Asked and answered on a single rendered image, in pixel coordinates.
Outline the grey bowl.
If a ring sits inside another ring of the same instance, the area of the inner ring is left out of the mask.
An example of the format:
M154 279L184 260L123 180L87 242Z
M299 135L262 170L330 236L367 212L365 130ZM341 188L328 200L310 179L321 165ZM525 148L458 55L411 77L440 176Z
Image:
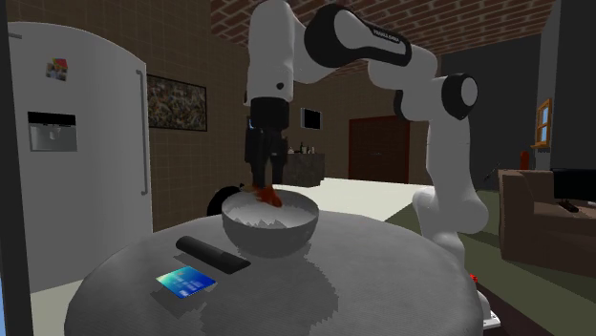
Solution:
M277 196L281 207L246 192L223 202L223 230L240 250L261 258L283 258L310 240L319 220L316 202L287 190L278 190Z

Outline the orange red small object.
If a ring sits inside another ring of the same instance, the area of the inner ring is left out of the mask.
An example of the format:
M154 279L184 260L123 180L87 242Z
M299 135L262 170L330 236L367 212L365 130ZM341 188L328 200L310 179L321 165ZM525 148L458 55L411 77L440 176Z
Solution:
M256 186L254 192L256 195L256 199L260 202L267 203L274 207L283 206L281 199L276 194L274 188L271 185L266 185L263 188Z

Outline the black round object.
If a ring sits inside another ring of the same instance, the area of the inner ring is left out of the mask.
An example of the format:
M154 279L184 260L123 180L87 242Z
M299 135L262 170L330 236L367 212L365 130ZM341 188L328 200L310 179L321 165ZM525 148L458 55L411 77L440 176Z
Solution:
M241 183L238 186L225 186L218 190L207 205L206 216L217 216L222 213L222 205L230 196L242 191L244 185Z

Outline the wooden framed window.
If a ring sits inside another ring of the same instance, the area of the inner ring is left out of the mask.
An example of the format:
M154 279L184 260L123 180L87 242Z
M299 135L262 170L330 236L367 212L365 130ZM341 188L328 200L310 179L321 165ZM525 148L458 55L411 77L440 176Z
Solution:
M537 109L535 143L533 148L548 148L551 135L552 99L548 98Z

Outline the black flat screen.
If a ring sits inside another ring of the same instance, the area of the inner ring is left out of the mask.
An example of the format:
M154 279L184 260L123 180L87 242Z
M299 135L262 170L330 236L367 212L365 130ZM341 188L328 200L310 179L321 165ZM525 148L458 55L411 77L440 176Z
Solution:
M555 199L596 202L596 170L552 168Z

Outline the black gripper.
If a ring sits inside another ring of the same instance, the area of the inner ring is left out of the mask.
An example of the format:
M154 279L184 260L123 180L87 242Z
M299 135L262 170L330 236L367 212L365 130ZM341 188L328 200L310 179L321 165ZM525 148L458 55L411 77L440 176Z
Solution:
M264 187L267 156L263 132L281 132L288 128L289 103L279 97L255 97L250 104L250 121L254 129L245 130L245 162L250 165L253 185ZM281 184L287 163L287 139L280 133L273 133L269 152L272 183Z

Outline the round grey table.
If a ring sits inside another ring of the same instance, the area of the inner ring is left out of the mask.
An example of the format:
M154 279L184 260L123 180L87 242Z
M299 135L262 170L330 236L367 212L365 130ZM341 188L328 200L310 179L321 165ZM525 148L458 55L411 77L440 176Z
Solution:
M325 211L299 251L231 275L182 253L183 236L236 252L218 216L129 245L81 283L65 336L482 336L469 273L408 229ZM180 299L156 281L185 266L217 283Z

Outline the dark framed wall picture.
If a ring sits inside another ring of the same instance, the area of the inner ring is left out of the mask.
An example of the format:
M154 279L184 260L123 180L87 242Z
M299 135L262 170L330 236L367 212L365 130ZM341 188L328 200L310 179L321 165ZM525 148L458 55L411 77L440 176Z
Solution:
M146 82L150 127L207 131L205 87L151 74Z

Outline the white refrigerator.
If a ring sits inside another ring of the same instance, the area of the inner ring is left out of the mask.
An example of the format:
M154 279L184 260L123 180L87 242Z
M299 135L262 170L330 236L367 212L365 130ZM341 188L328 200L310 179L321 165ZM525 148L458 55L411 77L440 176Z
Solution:
M30 288L85 278L152 231L146 66L96 34L8 25Z

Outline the black wall screen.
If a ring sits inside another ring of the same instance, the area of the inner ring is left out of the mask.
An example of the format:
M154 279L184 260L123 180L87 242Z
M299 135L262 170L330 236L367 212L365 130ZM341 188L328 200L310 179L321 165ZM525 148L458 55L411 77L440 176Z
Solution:
M322 114L312 109L302 108L301 127L304 129L320 130L322 128Z

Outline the black remote control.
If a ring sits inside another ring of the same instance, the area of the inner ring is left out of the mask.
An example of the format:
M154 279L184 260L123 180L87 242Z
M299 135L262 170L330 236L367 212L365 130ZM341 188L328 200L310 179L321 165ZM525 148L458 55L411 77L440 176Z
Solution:
M207 263L228 275L251 265L251 262L246 259L232 255L216 246L190 236L179 238L176 241L176 247L180 251Z

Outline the dark counter with bottles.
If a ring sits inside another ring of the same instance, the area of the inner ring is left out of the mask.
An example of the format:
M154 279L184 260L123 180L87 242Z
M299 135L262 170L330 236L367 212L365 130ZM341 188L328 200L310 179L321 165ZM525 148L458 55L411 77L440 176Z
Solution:
M283 184L299 187L319 186L325 178L325 158L322 153L296 153L293 148L289 148Z

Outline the dark red door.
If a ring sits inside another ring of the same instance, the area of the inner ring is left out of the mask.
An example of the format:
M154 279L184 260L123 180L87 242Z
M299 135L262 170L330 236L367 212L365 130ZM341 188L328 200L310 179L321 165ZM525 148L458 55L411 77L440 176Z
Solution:
M349 179L407 183L410 121L398 116L349 121Z

